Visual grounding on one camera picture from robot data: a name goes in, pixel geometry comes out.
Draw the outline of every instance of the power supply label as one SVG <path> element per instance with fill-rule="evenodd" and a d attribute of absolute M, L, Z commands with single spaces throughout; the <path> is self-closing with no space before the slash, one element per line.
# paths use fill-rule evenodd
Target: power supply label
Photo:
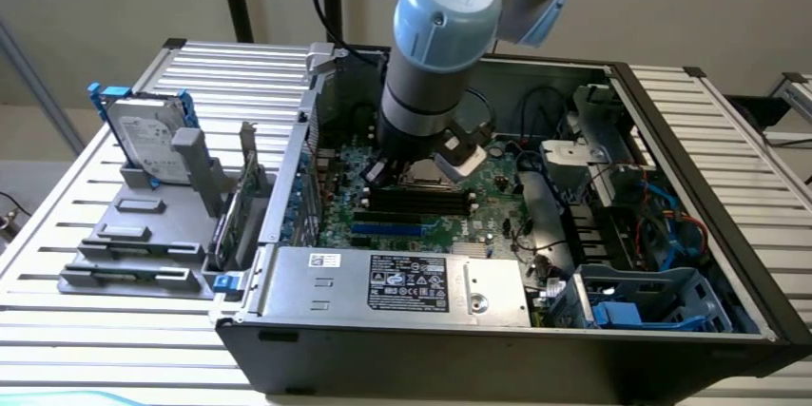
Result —
<path fill-rule="evenodd" d="M 448 313 L 446 259 L 372 256 L 367 304 L 379 311 Z"/>

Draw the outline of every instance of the blue plastic latch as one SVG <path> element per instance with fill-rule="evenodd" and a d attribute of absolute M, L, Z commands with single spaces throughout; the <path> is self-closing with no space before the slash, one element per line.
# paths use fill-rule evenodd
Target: blue plastic latch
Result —
<path fill-rule="evenodd" d="M 595 322 L 599 326 L 640 328 L 643 320 L 635 303 L 603 301 L 592 306 Z"/>
<path fill-rule="evenodd" d="M 218 275 L 212 290 L 216 294 L 234 294 L 238 292 L 239 283 L 240 279 L 236 276 Z"/>
<path fill-rule="evenodd" d="M 187 89 L 182 89 L 178 92 L 178 99 L 183 105 L 183 121 L 187 127 L 200 128 L 200 122 L 198 120 L 198 114 L 195 113 L 195 101 L 192 100 L 192 95 L 187 91 Z"/>
<path fill-rule="evenodd" d="M 554 28 L 554 24 L 559 20 L 559 15 L 562 14 L 563 5 L 567 3 L 567 0 L 552 0 L 547 10 L 538 18 L 534 27 L 528 31 L 528 33 L 519 40 L 519 45 L 526 47 L 538 47 L 542 45 L 542 42 L 547 38 L 550 34 L 550 30 Z"/>
<path fill-rule="evenodd" d="M 96 113 L 99 113 L 102 121 L 107 123 L 107 110 L 104 109 L 104 102 L 102 101 L 102 96 L 99 95 L 100 90 L 102 85 L 99 83 L 91 83 L 91 85 L 88 86 L 88 92 L 91 93 L 92 106 L 96 108 Z"/>
<path fill-rule="evenodd" d="M 638 304 L 622 301 L 603 301 L 592 306 L 595 323 L 602 328 L 672 330 L 692 332 L 702 329 L 703 316 L 694 316 L 682 322 L 643 322 Z"/>
<path fill-rule="evenodd" d="M 108 86 L 102 91 L 102 95 L 106 97 L 130 97 L 132 95 L 132 89 L 123 86 Z"/>

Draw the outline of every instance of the cable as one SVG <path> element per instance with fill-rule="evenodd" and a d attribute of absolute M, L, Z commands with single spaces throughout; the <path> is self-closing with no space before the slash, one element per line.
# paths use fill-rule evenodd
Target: cable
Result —
<path fill-rule="evenodd" d="M 694 218 L 686 213 L 678 215 L 676 213 L 674 213 L 674 211 L 664 211 L 663 214 L 667 218 L 675 219 L 678 222 L 688 222 L 699 229 L 699 233 L 702 235 L 702 245 L 699 248 L 699 252 L 704 254 L 708 250 L 708 227 L 706 226 L 706 224 L 699 219 Z"/>
<path fill-rule="evenodd" d="M 6 197 L 7 199 L 10 199 L 10 200 L 11 200 L 11 201 L 12 201 L 12 203 L 14 203 L 14 206 L 16 206 L 16 207 L 20 209 L 20 211 L 23 212 L 23 214 L 31 218 L 31 213 L 30 213 L 30 212 L 28 212 L 28 210 L 27 210 L 27 209 L 23 207 L 23 205 L 20 204 L 20 202 L 19 202 L 19 201 L 18 201 L 18 200 L 16 200 L 16 199 L 15 199 L 15 198 L 14 198 L 14 197 L 10 195 L 10 194 L 7 194 L 6 192 L 0 192 L 0 195 L 2 195 L 3 197 Z"/>
<path fill-rule="evenodd" d="M 484 107 L 487 108 L 487 112 L 491 116 L 491 121 L 490 123 L 494 124 L 496 126 L 496 110 L 494 109 L 494 105 L 491 104 L 491 102 L 487 100 L 487 97 L 484 96 L 484 94 L 482 92 L 479 92 L 475 88 L 470 87 L 466 92 L 468 92 L 471 95 L 474 95 L 478 99 L 480 99 L 480 101 L 483 101 Z"/>
<path fill-rule="evenodd" d="M 554 246 L 558 246 L 559 244 L 564 244 L 566 242 L 567 242 L 567 240 L 558 240 L 556 242 L 547 243 L 542 247 L 536 248 L 536 252 L 543 251 L 544 249 L 550 249 Z"/>
<path fill-rule="evenodd" d="M 582 202 L 584 200 L 584 198 L 587 197 L 587 193 L 590 192 L 590 185 L 592 183 L 595 183 L 595 180 L 600 177 L 600 175 L 603 175 L 607 171 L 610 171 L 611 169 L 614 169 L 616 166 L 619 165 L 634 165 L 634 166 L 640 166 L 638 164 L 632 164 L 631 162 L 626 162 L 626 161 L 618 161 L 618 162 L 610 162 L 607 164 L 607 167 L 600 170 L 598 172 L 598 174 L 595 176 L 592 176 L 590 178 L 590 180 L 587 181 L 587 185 L 584 186 L 584 191 L 582 192 L 582 197 L 579 198 L 579 202 Z"/>
<path fill-rule="evenodd" d="M 355 50 L 355 48 L 351 47 L 347 44 L 347 42 L 344 40 L 342 40 L 340 37 L 336 36 L 335 32 L 332 31 L 332 28 L 330 27 L 326 13 L 322 10 L 322 0 L 314 0 L 314 9 L 316 10 L 316 15 L 319 16 L 319 20 L 322 21 L 322 25 L 324 26 L 326 31 L 328 32 L 330 38 L 332 38 L 332 41 L 336 44 L 339 44 L 342 46 L 342 48 L 344 48 L 348 51 L 348 53 L 352 56 L 355 56 L 362 62 L 371 65 L 372 67 L 378 67 L 379 64 L 372 59 L 370 59 L 367 56 L 364 56 L 360 52 L 358 52 L 358 50 Z"/>

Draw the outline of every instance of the slotted aluminum table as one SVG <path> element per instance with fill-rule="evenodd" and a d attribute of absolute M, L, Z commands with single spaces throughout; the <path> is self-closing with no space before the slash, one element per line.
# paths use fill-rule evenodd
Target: slotted aluminum table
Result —
<path fill-rule="evenodd" d="M 307 90 L 307 52 L 188 42 L 182 49 L 162 51 L 135 89 L 192 92 L 207 142 L 226 167 L 242 163 L 232 132 L 243 120 L 256 122 L 260 160 L 274 171 Z M 812 323 L 812 213 L 798 178 L 758 147 L 706 79 L 680 68 L 635 71 L 778 283 Z M 0 393 L 92 389 L 147 404 L 410 403 L 255 393 L 212 330 L 210 301 L 60 295 L 60 270 L 120 187 L 120 162 L 103 128 L 0 256 Z M 764 379 L 727 379 L 682 404 L 811 402 L 812 361 L 804 361 Z"/>

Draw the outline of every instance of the black cable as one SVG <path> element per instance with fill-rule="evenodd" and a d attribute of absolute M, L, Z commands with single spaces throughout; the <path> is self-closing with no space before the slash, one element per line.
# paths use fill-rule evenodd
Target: black cable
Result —
<path fill-rule="evenodd" d="M 20 204 L 20 202 L 6 192 L 0 192 L 0 195 L 3 197 L 6 197 L 7 199 L 10 199 L 14 203 L 14 205 L 20 209 L 20 211 L 23 212 L 23 214 L 26 216 L 28 216 L 31 218 L 31 213 L 28 212 L 28 210 L 23 207 L 23 205 Z"/>
<path fill-rule="evenodd" d="M 559 244 L 564 244 L 567 242 L 567 240 L 558 240 L 556 242 L 551 242 L 546 245 L 543 245 L 542 247 L 536 248 L 536 252 L 543 251 L 544 249 L 550 249 L 554 246 L 558 246 Z"/>
<path fill-rule="evenodd" d="M 316 15 L 319 16 L 319 21 L 322 21 L 322 25 L 326 28 L 326 31 L 328 32 L 330 37 L 332 38 L 332 41 L 342 47 L 344 48 L 348 53 L 355 56 L 362 62 L 364 62 L 366 64 L 371 65 L 372 67 L 378 67 L 379 64 L 370 59 L 367 56 L 364 56 L 360 52 L 358 52 L 358 50 L 355 50 L 355 48 L 352 48 L 347 42 L 344 40 L 342 40 L 342 37 L 336 36 L 336 34 L 332 31 L 332 28 L 330 27 L 330 23 L 328 23 L 328 19 L 326 17 L 326 13 L 322 10 L 322 0 L 314 0 L 314 9 L 316 10 Z"/>
<path fill-rule="evenodd" d="M 484 96 L 484 94 L 482 92 L 479 92 L 475 88 L 470 87 L 466 92 L 468 92 L 471 95 L 474 95 L 478 99 L 480 99 L 480 101 L 484 104 L 484 107 L 487 108 L 487 112 L 491 116 L 491 123 L 496 126 L 496 110 L 494 109 L 494 105 L 491 104 L 491 102 L 487 100 L 487 97 Z"/>

